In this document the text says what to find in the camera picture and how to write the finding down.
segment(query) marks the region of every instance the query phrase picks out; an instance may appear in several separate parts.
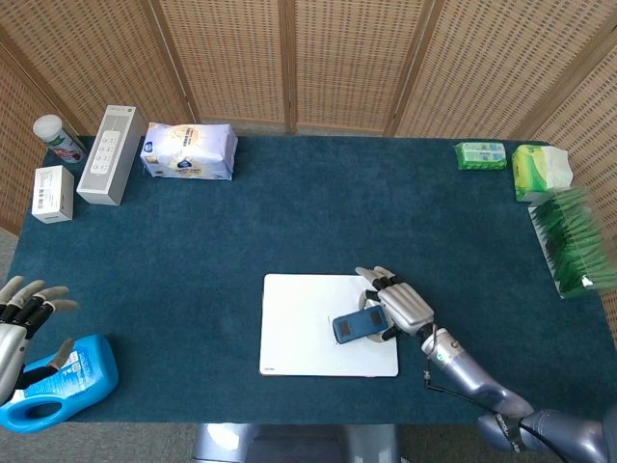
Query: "green tissue pack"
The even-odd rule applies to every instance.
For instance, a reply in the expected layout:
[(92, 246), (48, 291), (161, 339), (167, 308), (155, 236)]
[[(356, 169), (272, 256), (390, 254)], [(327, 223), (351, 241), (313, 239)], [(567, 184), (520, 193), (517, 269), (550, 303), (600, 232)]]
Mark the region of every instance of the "green tissue pack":
[(459, 170), (505, 169), (507, 160), (501, 143), (465, 142), (454, 147)]
[(583, 188), (553, 189), (529, 207), (562, 298), (617, 288), (616, 250)]

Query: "wicker partition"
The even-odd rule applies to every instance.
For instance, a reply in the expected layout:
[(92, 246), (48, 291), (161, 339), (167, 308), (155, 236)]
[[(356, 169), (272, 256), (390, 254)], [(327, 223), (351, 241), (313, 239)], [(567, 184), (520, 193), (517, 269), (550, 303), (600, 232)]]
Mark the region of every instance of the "wicker partition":
[(18, 234), (30, 208), (34, 171), (45, 154), (32, 123), (50, 105), (39, 99), (8, 61), (0, 60), (0, 227)]
[(614, 9), (614, 0), (445, 2), (397, 135), (508, 138)]
[[(594, 193), (617, 246), (617, 46), (535, 133), (570, 152), (577, 184)], [(604, 297), (617, 343), (617, 292)]]
[(424, 2), (295, 2), (298, 125), (383, 131)]
[(74, 126), (96, 133), (108, 104), (137, 105), (148, 121), (191, 120), (140, 2), (21, 0), (0, 8), (0, 40), (66, 104)]
[(198, 119), (283, 123), (277, 0), (161, 0)]

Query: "white board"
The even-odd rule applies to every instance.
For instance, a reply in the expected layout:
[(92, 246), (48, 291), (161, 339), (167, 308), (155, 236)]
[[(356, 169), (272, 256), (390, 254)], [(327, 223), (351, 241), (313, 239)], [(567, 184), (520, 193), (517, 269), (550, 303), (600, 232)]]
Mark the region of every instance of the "white board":
[(338, 344), (332, 321), (372, 289), (360, 276), (266, 275), (259, 371), (264, 375), (396, 376), (396, 339)]

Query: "bottle cap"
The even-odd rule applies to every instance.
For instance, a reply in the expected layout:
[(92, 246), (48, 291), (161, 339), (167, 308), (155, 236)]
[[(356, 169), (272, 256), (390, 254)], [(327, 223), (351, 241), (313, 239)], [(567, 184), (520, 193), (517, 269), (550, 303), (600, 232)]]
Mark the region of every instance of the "bottle cap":
[(62, 120), (55, 114), (41, 116), (32, 125), (32, 131), (44, 142), (54, 140), (60, 130), (62, 130)]

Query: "green soap box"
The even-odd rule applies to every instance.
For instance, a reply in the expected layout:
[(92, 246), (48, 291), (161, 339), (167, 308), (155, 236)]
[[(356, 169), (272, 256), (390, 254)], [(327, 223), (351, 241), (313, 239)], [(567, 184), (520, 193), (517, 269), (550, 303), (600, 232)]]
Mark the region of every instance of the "green soap box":
[(454, 149), (459, 170), (505, 169), (508, 163), (501, 143), (465, 142)]

